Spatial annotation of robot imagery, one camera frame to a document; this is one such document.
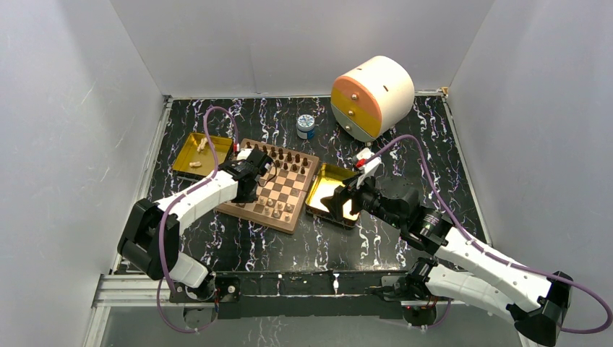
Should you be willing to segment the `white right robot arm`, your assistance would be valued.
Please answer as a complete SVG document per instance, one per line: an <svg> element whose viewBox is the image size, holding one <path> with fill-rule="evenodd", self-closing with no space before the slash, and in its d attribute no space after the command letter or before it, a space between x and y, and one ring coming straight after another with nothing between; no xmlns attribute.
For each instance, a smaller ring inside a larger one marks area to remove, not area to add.
<svg viewBox="0 0 613 347"><path fill-rule="evenodd" d="M523 336L542 346L555 346L570 304L569 276L554 280L497 262L490 248L466 239L442 213L420 204L415 189L386 197L371 184L337 187L321 203L335 220L343 208L368 212L400 231L412 248L430 254L418 258L404 278L385 276L373 294L387 301L446 297L483 309L513 324Z"/></svg>

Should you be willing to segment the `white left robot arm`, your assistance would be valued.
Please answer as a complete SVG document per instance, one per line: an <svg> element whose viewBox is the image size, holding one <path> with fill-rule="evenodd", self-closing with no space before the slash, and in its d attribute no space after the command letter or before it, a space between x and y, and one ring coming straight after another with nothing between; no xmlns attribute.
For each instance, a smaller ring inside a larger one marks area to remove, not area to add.
<svg viewBox="0 0 613 347"><path fill-rule="evenodd" d="M184 230L226 202L248 203L257 198L260 179L274 166L258 149L241 150L196 184L157 201L146 198L132 206L117 246L118 253L152 280L181 283L199 301L212 298L215 274L179 250Z"/></svg>

